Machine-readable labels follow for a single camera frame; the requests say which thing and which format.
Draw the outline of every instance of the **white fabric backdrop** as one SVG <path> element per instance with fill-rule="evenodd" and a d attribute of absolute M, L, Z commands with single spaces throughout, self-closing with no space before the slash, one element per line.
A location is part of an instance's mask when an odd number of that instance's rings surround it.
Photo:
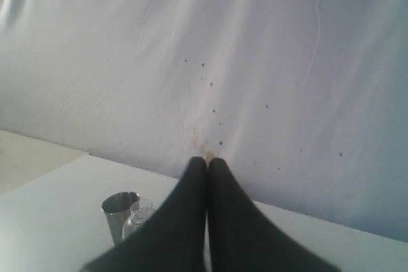
<path fill-rule="evenodd" d="M 408 0 L 0 0 L 0 128 L 408 241 Z"/>

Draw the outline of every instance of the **clear glass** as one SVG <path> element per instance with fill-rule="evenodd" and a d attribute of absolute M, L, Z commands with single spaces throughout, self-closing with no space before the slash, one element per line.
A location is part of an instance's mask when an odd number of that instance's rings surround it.
<path fill-rule="evenodd" d="M 125 240 L 149 219 L 156 210 L 152 202 L 141 198 L 130 207 L 130 217 L 127 218 L 122 229 L 122 239 Z"/>

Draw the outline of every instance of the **white sheet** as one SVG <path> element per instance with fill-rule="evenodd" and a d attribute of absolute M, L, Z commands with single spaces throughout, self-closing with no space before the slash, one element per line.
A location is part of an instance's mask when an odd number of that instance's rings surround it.
<path fill-rule="evenodd" d="M 408 241 L 408 0 L 0 3 L 0 129 Z"/>

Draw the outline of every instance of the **white tabletop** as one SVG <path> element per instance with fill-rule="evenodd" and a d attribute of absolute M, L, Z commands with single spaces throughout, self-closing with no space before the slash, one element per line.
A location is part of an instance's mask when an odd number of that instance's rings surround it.
<path fill-rule="evenodd" d="M 101 202 L 135 190 L 158 207 L 177 180 L 83 156 L 0 196 L 0 271 L 78 271 L 112 246 Z M 257 203 L 283 231 L 343 271 L 406 271 L 408 244 Z"/>
<path fill-rule="evenodd" d="M 79 150 L 0 130 L 0 194 L 85 154 Z"/>

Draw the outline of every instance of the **metal cup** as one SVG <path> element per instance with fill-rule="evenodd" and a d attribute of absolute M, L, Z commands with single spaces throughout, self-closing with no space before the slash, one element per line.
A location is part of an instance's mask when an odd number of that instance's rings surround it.
<path fill-rule="evenodd" d="M 108 221 L 114 245 L 122 241 L 122 227 L 130 216 L 130 206 L 139 200 L 140 196 L 135 192 L 120 192 L 103 201 L 101 209 Z"/>

